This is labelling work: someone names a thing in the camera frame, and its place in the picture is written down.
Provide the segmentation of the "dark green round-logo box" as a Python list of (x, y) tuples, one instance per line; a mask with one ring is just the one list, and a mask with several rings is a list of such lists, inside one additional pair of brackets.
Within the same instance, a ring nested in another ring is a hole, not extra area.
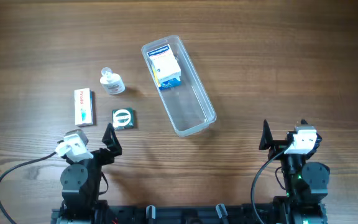
[(132, 108), (112, 110), (112, 125), (115, 130), (134, 128), (134, 110)]

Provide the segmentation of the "small white lotion bottle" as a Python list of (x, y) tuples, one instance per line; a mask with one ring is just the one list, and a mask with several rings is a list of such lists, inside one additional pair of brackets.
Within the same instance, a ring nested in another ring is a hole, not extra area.
[(101, 70), (101, 75), (100, 84), (108, 94), (116, 95), (125, 91), (126, 88), (121, 76), (114, 73), (109, 67), (104, 67)]

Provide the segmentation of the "clear plastic container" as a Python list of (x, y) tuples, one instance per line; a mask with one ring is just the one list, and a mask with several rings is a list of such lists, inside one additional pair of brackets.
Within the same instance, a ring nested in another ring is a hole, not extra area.
[(206, 129), (216, 121), (217, 114), (179, 36), (164, 37), (142, 47), (141, 52), (149, 72), (153, 73), (147, 54), (165, 45), (170, 46), (178, 59), (181, 85), (158, 90), (158, 93), (174, 131), (178, 136), (185, 137)]

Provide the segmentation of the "blue VapoDrops box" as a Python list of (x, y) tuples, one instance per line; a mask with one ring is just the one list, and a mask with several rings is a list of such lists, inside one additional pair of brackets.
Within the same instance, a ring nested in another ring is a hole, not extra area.
[(181, 85), (181, 68), (177, 63), (162, 65), (159, 68), (152, 65), (152, 74), (159, 90)]

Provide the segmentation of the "white Hansaplast box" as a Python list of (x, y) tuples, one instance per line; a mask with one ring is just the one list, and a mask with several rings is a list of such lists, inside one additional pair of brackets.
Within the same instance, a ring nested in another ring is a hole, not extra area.
[(147, 52), (158, 84), (181, 76), (181, 68), (169, 44)]

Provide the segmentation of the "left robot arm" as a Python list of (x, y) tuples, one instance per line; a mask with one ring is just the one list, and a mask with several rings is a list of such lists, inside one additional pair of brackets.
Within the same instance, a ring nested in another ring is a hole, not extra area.
[(106, 200), (99, 196), (100, 183), (106, 180), (102, 166), (114, 163), (122, 154), (113, 125), (109, 123), (102, 138), (106, 145), (95, 151), (87, 148), (88, 138), (81, 129), (67, 132), (55, 152), (66, 160), (68, 167), (62, 172), (62, 205), (52, 211), (51, 223), (118, 223), (116, 214)]

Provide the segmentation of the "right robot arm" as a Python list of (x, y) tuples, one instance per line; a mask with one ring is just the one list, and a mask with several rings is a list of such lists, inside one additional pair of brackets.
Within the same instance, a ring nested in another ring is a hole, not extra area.
[[(284, 140), (274, 140), (265, 120), (260, 150), (268, 150), (268, 159), (255, 175), (251, 187), (251, 204), (260, 223), (327, 224), (322, 199), (328, 195), (330, 168), (320, 162), (308, 162), (322, 141), (314, 126), (306, 120), (287, 132)], [(273, 161), (280, 161), (285, 196), (275, 196), (265, 215), (257, 209), (254, 199), (256, 181)]]

